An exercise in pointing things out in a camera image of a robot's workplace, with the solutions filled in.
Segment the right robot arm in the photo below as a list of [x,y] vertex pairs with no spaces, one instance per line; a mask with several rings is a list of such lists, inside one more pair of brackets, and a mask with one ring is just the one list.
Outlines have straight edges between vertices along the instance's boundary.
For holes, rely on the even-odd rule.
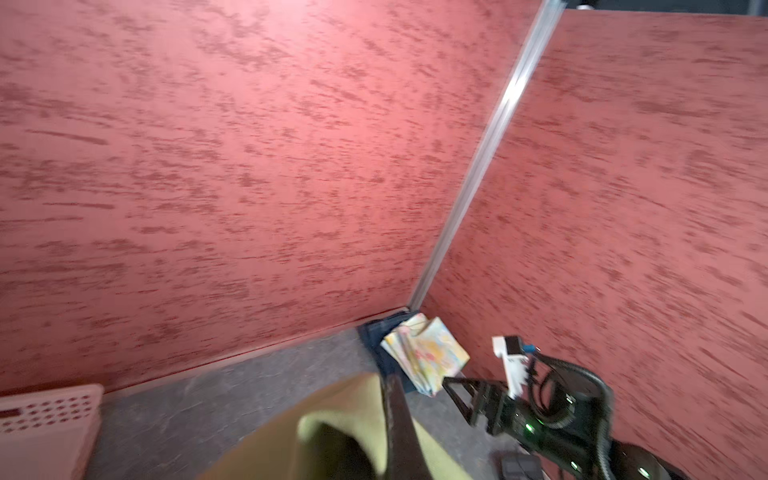
[[687,479],[644,447],[612,437],[614,394],[594,372],[539,352],[524,367],[524,397],[500,381],[446,377],[443,387],[466,422],[512,437],[575,479]]

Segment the olive green garment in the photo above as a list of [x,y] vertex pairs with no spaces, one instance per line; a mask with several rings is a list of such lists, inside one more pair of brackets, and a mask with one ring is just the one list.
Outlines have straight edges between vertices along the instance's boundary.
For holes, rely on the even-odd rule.
[[[383,380],[363,373],[314,392],[242,439],[202,478],[387,479]],[[413,422],[432,479],[468,478]]]

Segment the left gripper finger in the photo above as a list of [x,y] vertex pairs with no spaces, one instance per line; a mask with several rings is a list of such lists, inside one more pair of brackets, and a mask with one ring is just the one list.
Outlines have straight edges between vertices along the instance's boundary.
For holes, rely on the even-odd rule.
[[386,478],[432,479],[398,375],[389,375],[383,380],[382,396],[387,437]]

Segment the pastel floral skirt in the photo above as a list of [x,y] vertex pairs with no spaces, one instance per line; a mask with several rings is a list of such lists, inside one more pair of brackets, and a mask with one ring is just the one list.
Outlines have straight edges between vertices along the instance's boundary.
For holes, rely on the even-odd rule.
[[446,377],[455,377],[470,356],[439,317],[412,315],[384,336],[382,347],[405,372],[416,391],[434,397]]

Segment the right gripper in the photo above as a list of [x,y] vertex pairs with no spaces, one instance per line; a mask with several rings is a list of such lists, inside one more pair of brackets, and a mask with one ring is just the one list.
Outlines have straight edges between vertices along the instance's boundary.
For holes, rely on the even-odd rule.
[[497,381],[466,377],[445,377],[443,390],[448,394],[466,423],[475,427],[486,420],[486,432],[497,437],[512,437],[524,450],[534,450],[540,424],[529,404],[510,398]]

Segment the blue denim skirt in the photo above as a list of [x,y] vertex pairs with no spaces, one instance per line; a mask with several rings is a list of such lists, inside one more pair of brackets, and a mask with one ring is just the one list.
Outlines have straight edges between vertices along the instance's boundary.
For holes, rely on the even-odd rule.
[[397,375],[401,379],[405,393],[415,392],[416,388],[397,361],[381,346],[381,342],[397,326],[412,316],[412,312],[398,312],[386,318],[370,321],[357,327],[359,338],[365,349],[372,356],[380,375],[383,378]]

